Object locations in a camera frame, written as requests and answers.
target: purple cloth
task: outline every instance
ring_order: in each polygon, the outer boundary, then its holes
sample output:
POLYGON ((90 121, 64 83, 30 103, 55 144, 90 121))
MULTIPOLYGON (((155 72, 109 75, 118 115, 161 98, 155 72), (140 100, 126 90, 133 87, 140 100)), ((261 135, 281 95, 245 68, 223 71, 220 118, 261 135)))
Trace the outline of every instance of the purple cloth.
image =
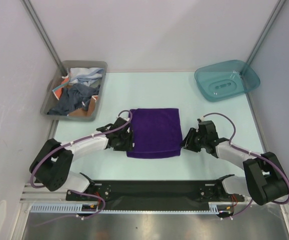
POLYGON ((180 156, 183 135, 177 108, 138 108, 133 114, 132 151, 126 155, 136 159, 163 159, 180 156))

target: white wall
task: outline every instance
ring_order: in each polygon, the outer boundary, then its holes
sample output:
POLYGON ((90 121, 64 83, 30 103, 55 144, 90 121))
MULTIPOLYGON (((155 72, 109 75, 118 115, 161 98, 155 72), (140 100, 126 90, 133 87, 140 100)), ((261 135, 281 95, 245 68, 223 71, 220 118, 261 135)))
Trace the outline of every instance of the white wall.
POLYGON ((39 110, 55 70, 21 2, 0 0, 0 201, 7 201, 2 240, 50 128, 39 110))
POLYGON ((268 149, 289 177, 289 1, 256 56, 261 85, 251 93, 268 149))
POLYGON ((246 61, 277 0, 32 0, 62 60, 111 72, 246 61))

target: gray plastic tray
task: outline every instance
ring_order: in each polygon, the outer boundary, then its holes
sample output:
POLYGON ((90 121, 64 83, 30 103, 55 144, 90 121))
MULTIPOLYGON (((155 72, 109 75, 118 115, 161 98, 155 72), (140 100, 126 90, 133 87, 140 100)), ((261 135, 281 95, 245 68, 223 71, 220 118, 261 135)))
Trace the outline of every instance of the gray plastic tray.
POLYGON ((103 68, 103 74, 102 78, 100 78, 98 81, 92 84, 93 86, 97 86, 100 84, 99 94, 98 94, 98 100, 95 104, 95 108, 91 116, 59 116, 59 115, 48 115, 47 112, 56 106, 58 100, 56 99, 55 95, 53 94, 52 90, 56 87, 58 87, 61 82, 63 81, 62 75, 60 73, 60 70, 57 69, 57 71, 54 74, 53 79, 51 80, 48 88, 47 88, 47 94, 45 96, 45 99, 43 101, 40 113, 47 118, 53 119, 53 120, 73 120, 73 121, 93 121, 96 118, 96 115, 98 113, 99 109, 99 103, 101 101, 102 91, 104 87, 104 82, 106 79, 106 73, 107 73, 107 67, 108 64, 104 61, 74 61, 74 60, 67 60, 62 62, 63 66, 65 68, 103 68))

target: table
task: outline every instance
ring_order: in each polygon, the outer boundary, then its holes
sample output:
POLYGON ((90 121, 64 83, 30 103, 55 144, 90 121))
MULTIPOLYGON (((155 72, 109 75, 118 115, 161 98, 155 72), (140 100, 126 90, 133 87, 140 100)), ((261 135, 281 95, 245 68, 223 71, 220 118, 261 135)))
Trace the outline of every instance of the table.
MULTIPOLYGON (((55 139, 72 141, 89 135, 96 128, 116 120, 122 110, 137 108, 179 108, 183 138, 197 118, 219 112, 236 125, 233 142, 255 152, 263 152, 247 97, 240 95, 209 102, 200 93, 193 72, 119 72, 108 73, 104 81, 99 112, 92 122, 59 121, 55 139)), ((229 138, 231 124, 221 116, 209 116, 219 137, 229 138)), ((125 152, 106 149, 75 161, 71 170, 93 180, 210 180, 227 174, 243 176, 237 166, 207 154, 185 149, 181 155, 163 159, 128 158, 125 152)))

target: clothes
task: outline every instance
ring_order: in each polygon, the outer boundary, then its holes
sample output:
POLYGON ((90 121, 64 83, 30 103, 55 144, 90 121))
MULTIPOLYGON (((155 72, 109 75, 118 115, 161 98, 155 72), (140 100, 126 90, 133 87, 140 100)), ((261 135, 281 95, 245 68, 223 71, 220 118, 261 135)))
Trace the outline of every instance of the clothes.
POLYGON ((70 69, 70 85, 73 84, 83 84, 86 86, 90 86, 98 79, 102 78, 104 69, 100 67, 91 67, 91 68, 83 68, 83 67, 75 67, 70 69))
POLYGON ((67 86, 68 83, 69 83, 69 76, 66 77, 59 86, 57 86, 55 89, 52 90, 56 99, 58 100, 60 99, 61 94, 63 93, 63 88, 67 86))
POLYGON ((91 114, 93 114, 95 107, 96 107, 96 102, 97 102, 98 96, 92 96, 88 111, 84 110, 84 108, 78 108, 77 110, 74 110, 69 113, 69 116, 71 117, 90 117, 91 114))
POLYGON ((132 151, 126 155, 137 159, 162 159, 180 156, 183 140, 179 109, 131 109, 133 114, 132 151))
POLYGON ((90 99, 98 95, 100 85, 97 88, 77 83, 71 88, 64 87, 57 105, 49 110, 49 115, 67 116, 76 109, 83 108, 88 111, 90 99))

